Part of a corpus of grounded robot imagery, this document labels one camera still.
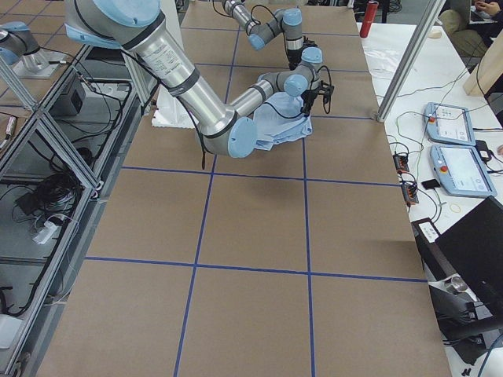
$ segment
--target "white table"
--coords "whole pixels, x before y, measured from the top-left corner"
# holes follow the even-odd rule
[[[396,67],[399,59],[402,57],[407,43],[414,31],[414,25],[397,24],[373,24],[368,38],[362,39],[362,45],[365,50],[365,56],[371,73],[373,74],[373,85],[376,91],[378,101],[381,101],[383,95],[390,84],[393,67]],[[382,54],[388,57],[389,61],[378,60],[370,54]],[[419,57],[417,58],[413,69],[409,73],[400,95],[412,93],[415,90],[444,86],[452,82],[463,74],[455,83],[449,84],[442,89],[430,89],[420,91],[410,96],[397,98],[390,115],[387,117],[385,126],[387,134],[390,135],[390,142],[397,141],[407,145],[410,151],[419,150],[419,145],[413,141],[407,140],[398,135],[396,120],[405,112],[424,113],[424,107],[428,102],[442,102],[463,106],[468,109],[475,109],[486,104],[483,97],[469,97],[463,90],[463,84],[469,74],[466,72],[463,62],[457,55],[445,33],[439,39],[429,38],[423,46]],[[500,127],[494,113],[489,106],[484,106],[478,110],[470,112],[473,126],[475,128],[497,128]],[[424,150],[421,154],[413,153],[409,156],[409,168],[418,182],[435,178],[430,163],[429,148],[431,142],[428,137],[424,137],[424,117],[421,115],[406,114],[399,118],[400,133],[411,139],[423,142]],[[475,132],[475,138],[485,140],[488,147],[496,153],[499,145],[503,145],[503,132]],[[397,152],[405,151],[398,146]],[[495,170],[503,169],[503,164],[491,160],[490,167]],[[503,176],[491,174],[492,182],[497,189],[497,199],[502,202],[503,198]],[[443,188],[437,188],[442,205],[442,214],[435,223],[440,232],[447,230],[452,224],[465,216],[473,207],[480,203],[481,199],[466,198],[458,196],[448,196]],[[437,197],[431,190],[428,194],[437,201]],[[420,218],[432,217],[435,213],[435,205],[423,193],[418,193],[420,203],[412,206],[409,213],[410,221]],[[465,368],[472,368],[471,376],[477,376],[484,355],[476,362],[475,367],[463,362],[457,353],[451,347],[446,347],[446,353],[449,358],[452,375],[458,377]],[[501,377],[503,372],[503,349],[496,349],[490,355],[483,377]]]

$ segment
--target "blue tape line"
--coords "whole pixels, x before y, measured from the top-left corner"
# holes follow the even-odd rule
[[[213,29],[213,28],[209,28],[209,27],[192,27],[192,26],[182,26],[180,28],[187,29],[187,30],[202,30],[202,31],[213,31],[213,30],[236,31],[236,29],[225,29],[225,28]],[[331,35],[331,36],[336,36],[336,37],[359,37],[360,36],[358,34],[344,34],[344,33],[311,33],[310,31],[303,31],[303,33],[305,35]]]
[[[162,171],[164,173],[184,173],[184,174],[201,174],[201,175],[211,175],[207,171],[198,170],[177,170],[177,169],[163,169],[160,167],[122,167],[125,170],[143,170],[143,171]]]
[[[47,2],[46,6],[44,6],[40,12],[38,12],[37,14],[35,14],[35,18],[34,18],[33,20],[31,20],[30,22],[28,22],[28,23],[27,23],[27,26],[30,26],[30,24],[31,24],[33,21],[35,21],[35,20],[37,19],[37,16],[40,16],[40,14],[41,14],[44,10],[46,10],[46,8],[50,5],[50,3],[51,3],[51,2]]]
[[[22,0],[17,0],[16,4],[14,4],[13,6],[11,6],[10,8],[7,9],[7,11],[5,12],[5,14],[3,16],[5,16],[7,13],[9,13],[11,10],[13,10],[14,8],[16,8],[19,3],[22,2]]]
[[[97,256],[86,256],[88,261],[97,262],[118,262],[118,263],[136,263],[139,265],[172,265],[175,267],[197,267],[202,269],[225,269],[233,271],[247,271],[250,273],[280,273],[285,275],[311,275],[311,276],[323,276],[323,277],[336,277],[343,279],[356,279],[356,280],[384,280],[384,281],[397,281],[406,283],[427,283],[424,279],[417,279],[412,277],[393,277],[393,276],[371,276],[371,275],[354,275],[347,273],[321,273],[316,271],[295,271],[292,269],[262,269],[258,267],[245,267],[238,265],[210,265],[210,264],[194,264],[188,262],[171,262],[171,261],[159,261],[159,260],[147,260],[147,259],[134,259],[134,258],[116,258],[116,257],[97,257]]]
[[[278,71],[284,71],[285,67],[270,67],[266,65],[246,65],[246,64],[220,64],[220,63],[194,63],[195,65],[206,65],[206,66],[216,66],[216,67],[237,67],[237,68],[260,68],[260,69],[277,69]],[[345,72],[345,73],[369,73],[369,71],[363,71],[358,69],[329,69],[331,72]]]
[[[239,178],[261,178],[261,179],[277,179],[282,181],[303,181],[303,178],[295,177],[274,177],[272,175],[250,175],[250,174],[236,174],[236,173],[215,173],[221,177],[239,177]]]
[[[236,59],[236,51],[237,51],[237,41],[239,40],[239,30],[236,33],[236,43],[234,44],[234,53],[233,53],[233,61],[232,64],[234,64],[234,60]],[[227,83],[227,90],[226,90],[226,98],[225,102],[227,102],[227,98],[229,96],[229,89],[230,89],[230,83],[232,80],[232,74],[233,74],[233,69],[230,69],[229,73],[229,82]],[[187,297],[187,304],[185,307],[185,314],[183,317],[183,325],[182,325],[182,333],[180,334],[180,343],[178,344],[178,352],[177,352],[177,357],[176,357],[176,362],[174,364],[174,377],[178,377],[178,370],[180,368],[180,360],[182,359],[182,350],[183,350],[183,342],[185,340],[185,330],[187,328],[187,322],[189,320],[189,310],[190,310],[190,302],[192,300],[192,294],[193,294],[193,289],[194,289],[194,282],[196,280],[196,272],[197,272],[197,263],[199,261],[199,255],[200,255],[200,249],[201,245],[203,243],[203,234],[204,234],[204,227],[206,225],[206,217],[207,217],[207,209],[209,208],[210,204],[210,198],[211,198],[211,187],[213,185],[213,180],[215,178],[215,168],[217,165],[217,160],[218,157],[215,156],[213,159],[213,166],[211,167],[211,176],[210,176],[210,182],[208,184],[207,188],[207,195],[206,195],[206,203],[204,204],[204,212],[203,212],[203,221],[201,222],[201,229],[199,233],[199,239],[197,241],[197,250],[196,250],[196,258],[194,260],[194,267],[192,271],[192,277],[190,279],[190,288],[189,288],[189,295]]]
[[[163,169],[157,167],[122,167],[126,170],[143,170],[143,171],[158,171],[161,173],[180,173],[180,174],[201,174],[201,175],[216,175],[219,177],[235,177],[235,178],[258,178],[258,179],[277,179],[280,181],[304,181],[304,178],[296,177],[274,177],[270,175],[251,175],[251,174],[236,174],[236,173],[208,173],[206,171],[197,170],[176,170],[176,169]],[[341,185],[368,185],[368,186],[387,186],[387,187],[400,187],[399,183],[383,183],[383,182],[364,182],[364,181],[343,181],[338,179],[322,179],[322,178],[306,178],[308,182],[323,182],[323,183],[337,183]]]
[[[309,303],[309,334],[310,334],[310,353],[311,353],[311,377],[316,376],[316,355],[314,352],[314,315],[313,315],[313,282],[311,279],[311,249],[310,249],[310,230],[309,230],[309,200],[307,195],[307,157],[306,157],[306,139],[302,139],[302,159],[304,174],[304,217],[306,220],[306,257],[307,257],[307,294]]]
[[[311,118],[375,120],[374,118],[371,118],[369,116],[347,116],[347,115],[311,115]]]
[[[236,29],[225,29],[223,27],[217,27],[216,29],[213,29],[213,28],[208,28],[208,27],[183,26],[180,28],[182,30],[186,29],[186,30],[201,30],[201,31],[231,31],[234,33],[237,31],[237,28]]]
[[[344,185],[368,185],[368,186],[387,186],[387,187],[400,187],[399,183],[379,183],[379,182],[362,182],[362,181],[340,181],[337,179],[320,179],[308,178],[309,182],[324,182],[324,183],[340,183]]]
[[[181,267],[194,267],[193,263],[157,261],[157,260],[149,261],[145,259],[93,257],[93,256],[86,256],[85,259],[87,261],[100,261],[100,262],[122,262],[122,263],[138,263],[142,265],[175,265]]]
[[[198,264],[197,267],[203,269],[226,269],[231,271],[248,271],[251,273],[282,273],[287,275],[307,275],[306,271],[295,271],[292,269],[260,269],[257,267],[240,267],[235,265],[208,265]]]
[[[426,279],[417,279],[412,277],[392,277],[392,276],[370,276],[370,275],[352,275],[346,273],[311,273],[312,276],[325,277],[341,277],[346,279],[357,280],[384,280],[384,281],[400,281],[405,283],[427,283]]]
[[[183,316],[182,333],[180,334],[180,342],[178,344],[178,352],[177,352],[177,356],[176,356],[176,362],[174,365],[174,374],[173,374],[174,377],[178,376],[178,369],[180,368],[180,360],[182,358],[183,342],[185,340],[185,331],[187,328],[187,322],[189,320],[190,303],[192,301],[194,284],[196,282],[197,263],[199,261],[201,245],[203,243],[204,227],[206,225],[207,209],[209,208],[209,204],[210,204],[211,187],[213,185],[213,178],[214,178],[213,173],[215,172],[216,163],[217,163],[217,156],[213,159],[213,166],[211,167],[210,182],[207,187],[206,203],[204,204],[203,219],[201,221],[199,239],[197,240],[196,257],[194,258],[194,266],[193,266],[193,270],[192,270],[192,276],[190,278],[189,294],[187,296],[187,303],[185,305],[185,314]]]

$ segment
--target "blue fabric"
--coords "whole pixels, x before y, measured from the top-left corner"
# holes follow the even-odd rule
[[[267,102],[284,116],[299,114],[303,105],[301,97],[290,97],[283,92],[274,94]],[[296,141],[313,133],[310,116],[302,114],[294,119],[285,119],[268,104],[255,110],[253,120],[259,132],[255,149],[270,151],[277,144]]]

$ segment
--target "robotic arm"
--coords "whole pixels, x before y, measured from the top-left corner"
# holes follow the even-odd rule
[[[167,31],[160,0],[129,0],[127,6],[123,0],[65,0],[65,3],[68,36],[92,46],[136,53],[169,88],[170,94],[199,120],[201,143],[214,154],[249,155],[255,147],[257,131],[247,115],[277,91],[298,96],[316,91],[321,85],[318,77],[321,51],[311,47],[301,53],[294,71],[266,74],[231,104],[224,104]],[[262,43],[253,42],[260,38],[264,46],[280,33],[282,24],[289,30],[289,38],[297,36],[296,41],[302,38],[300,22],[295,25],[297,28],[293,27],[295,34],[288,29],[288,16],[285,20],[288,11],[277,13],[266,26],[255,22],[237,0],[225,0],[224,6],[226,12],[244,24],[252,45],[260,47]]]
[[[301,61],[301,54],[308,47],[318,47],[303,36],[302,13],[298,8],[279,9],[273,19],[261,24],[248,12],[241,0],[222,0],[222,7],[246,31],[248,41],[256,49],[262,49],[279,34],[285,34],[285,49],[290,69]]]
[[[0,56],[8,65],[21,59],[31,72],[38,72],[49,66],[49,61],[30,29],[19,21],[0,25]]]

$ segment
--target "red cylinder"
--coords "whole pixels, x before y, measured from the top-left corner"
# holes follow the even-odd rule
[[[362,28],[360,29],[360,37],[367,38],[367,35],[369,35],[370,26],[372,25],[372,22],[374,22],[378,6],[379,2],[376,2],[375,0],[369,0],[367,3],[367,10],[365,11]]]

